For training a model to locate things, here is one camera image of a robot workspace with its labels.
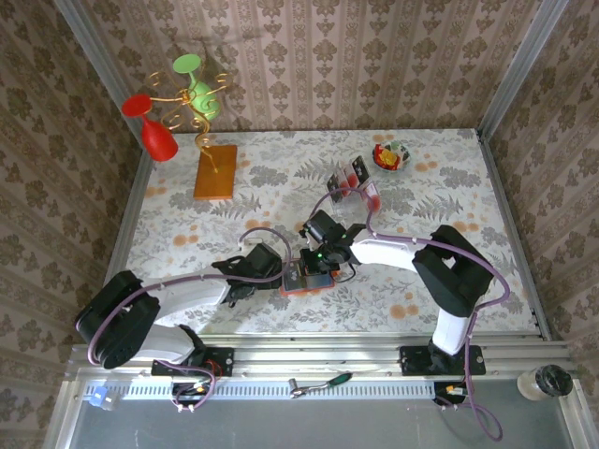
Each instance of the patterned wallpaper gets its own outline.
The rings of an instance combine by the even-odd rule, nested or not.
[[[540,1],[82,3],[131,93],[185,52],[233,73],[226,131],[476,127]]]
[[[599,2],[569,2],[491,148],[599,423]]]
[[[40,447],[139,146],[51,1],[0,2],[0,447]]]

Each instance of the green handle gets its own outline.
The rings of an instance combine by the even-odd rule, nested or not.
[[[331,379],[329,381],[329,386],[337,386],[337,385],[345,384],[353,376],[354,376],[354,374],[352,374],[351,372],[347,372],[345,374],[341,374],[340,376],[337,376],[334,379]]]

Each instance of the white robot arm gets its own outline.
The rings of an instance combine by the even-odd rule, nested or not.
[[[300,232],[313,249],[301,250],[306,275],[331,273],[342,263],[381,264],[408,269],[420,275],[439,305],[432,344],[445,355],[457,354],[464,345],[475,303],[489,288],[492,275],[465,257],[448,250],[429,248],[413,242],[376,239],[362,224],[349,229],[318,211]],[[467,240],[450,226],[441,226],[433,239],[449,243],[482,258]],[[447,261],[454,258],[453,266]],[[217,262],[199,272],[164,280],[141,281],[130,271],[116,275],[78,316],[77,329],[90,342],[102,333],[94,348],[95,357],[107,369],[131,359],[160,359],[175,364],[189,360],[205,349],[201,340],[185,326],[166,327],[154,322],[176,311],[198,306],[234,304],[256,289],[273,289],[278,282],[240,282],[202,279],[208,274],[244,276],[249,281],[265,279],[282,269],[281,258],[260,243],[246,256]],[[99,324],[132,292],[143,292],[102,328]]]

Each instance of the wooden block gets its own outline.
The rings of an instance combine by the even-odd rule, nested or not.
[[[211,145],[208,151],[214,159],[218,173],[214,173],[210,158],[201,153],[194,199],[231,199],[235,181],[237,145]]]

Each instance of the white table surface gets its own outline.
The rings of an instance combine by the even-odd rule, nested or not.
[[[398,138],[412,154],[401,173],[375,171],[375,141]],[[179,152],[154,164],[139,214],[127,268],[140,277],[164,277],[204,268],[238,253],[247,228],[272,226],[291,241],[295,256],[304,240],[297,233],[338,163],[362,154],[375,175],[383,211],[373,220],[380,231],[426,237],[439,225],[456,226],[512,287],[504,305],[485,309],[477,331],[537,333],[504,222],[474,130],[302,131],[215,135],[216,144],[238,146],[234,197],[197,201],[193,190],[199,151],[194,135],[178,135]],[[333,213],[330,201],[324,210]],[[354,209],[354,223],[366,210]],[[280,254],[270,235],[256,235]],[[493,282],[483,300],[502,293]],[[402,332],[431,333],[437,306],[419,277],[407,270],[360,266],[351,282],[299,297],[277,291],[227,305],[198,307],[166,317],[201,333]]]

